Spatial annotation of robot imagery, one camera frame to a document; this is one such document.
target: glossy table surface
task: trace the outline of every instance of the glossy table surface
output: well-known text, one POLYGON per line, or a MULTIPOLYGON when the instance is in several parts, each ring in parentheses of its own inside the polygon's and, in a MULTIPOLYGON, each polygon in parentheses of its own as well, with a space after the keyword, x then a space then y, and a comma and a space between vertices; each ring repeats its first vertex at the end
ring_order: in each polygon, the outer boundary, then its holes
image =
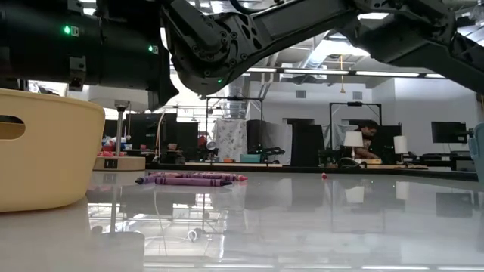
POLYGON ((246 173, 227 187, 135 184, 143 175, 95 172, 72 206, 0 214, 0 271, 484 270, 478 183, 246 173))

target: light fixture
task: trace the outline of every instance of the light fixture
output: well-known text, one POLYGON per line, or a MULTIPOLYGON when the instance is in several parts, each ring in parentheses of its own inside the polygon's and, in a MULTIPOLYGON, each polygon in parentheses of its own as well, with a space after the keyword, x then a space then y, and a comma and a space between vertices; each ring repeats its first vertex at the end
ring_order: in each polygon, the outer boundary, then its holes
POLYGON ((400 72, 376 72, 376 71, 357 71, 357 76, 392 76, 392 77, 417 77, 418 73, 400 72))
POLYGON ((223 5, 221 1, 211 1, 212 3, 212 12, 214 14, 219 14, 224 11, 223 5))
POLYGON ((262 68, 262 67, 252 67, 247 70, 247 72, 251 73, 275 73, 277 69, 275 68, 262 68))
POLYGON ((382 20, 385 17, 387 17, 389 14, 388 13, 383 13, 383 12, 372 12, 369 14, 360 14, 358 15, 358 19, 372 19, 372 20, 382 20))
POLYGON ((348 75, 349 71, 342 70, 310 70, 310 69, 284 69, 285 73, 310 74, 310 75, 348 75))
POLYGON ((444 79, 445 77, 439 74, 426 74, 426 78, 428 79, 444 79))
POLYGON ((94 14, 94 12, 96 11, 96 9, 95 8, 85 8, 83 11, 84 11, 84 14, 92 16, 94 14))

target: white lamp shade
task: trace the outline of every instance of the white lamp shade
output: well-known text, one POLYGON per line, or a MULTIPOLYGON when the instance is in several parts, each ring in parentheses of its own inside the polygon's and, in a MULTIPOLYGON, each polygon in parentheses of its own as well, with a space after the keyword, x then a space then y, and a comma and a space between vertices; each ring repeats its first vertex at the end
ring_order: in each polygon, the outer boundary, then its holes
POLYGON ((393 145, 395 146, 395 154, 408 153, 407 138, 405 136, 395 136, 393 138, 393 145))
POLYGON ((347 131, 344 146, 363 147, 363 135, 361 134, 361 131, 347 131))

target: power outlet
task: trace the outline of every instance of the power outlet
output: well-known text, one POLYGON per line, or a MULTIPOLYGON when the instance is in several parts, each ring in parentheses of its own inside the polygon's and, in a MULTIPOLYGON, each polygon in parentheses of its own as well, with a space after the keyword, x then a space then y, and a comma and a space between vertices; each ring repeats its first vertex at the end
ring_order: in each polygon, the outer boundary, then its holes
POLYGON ((118 169, 118 160, 117 159, 105 159, 104 160, 104 169, 118 169))

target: basket handle hole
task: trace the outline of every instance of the basket handle hole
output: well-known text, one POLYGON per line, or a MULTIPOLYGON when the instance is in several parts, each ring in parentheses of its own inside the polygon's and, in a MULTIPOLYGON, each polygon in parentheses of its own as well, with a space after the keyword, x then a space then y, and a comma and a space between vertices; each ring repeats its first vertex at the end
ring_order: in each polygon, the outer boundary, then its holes
POLYGON ((0 140, 15 140, 25 133, 25 124, 15 116, 0 114, 0 140))

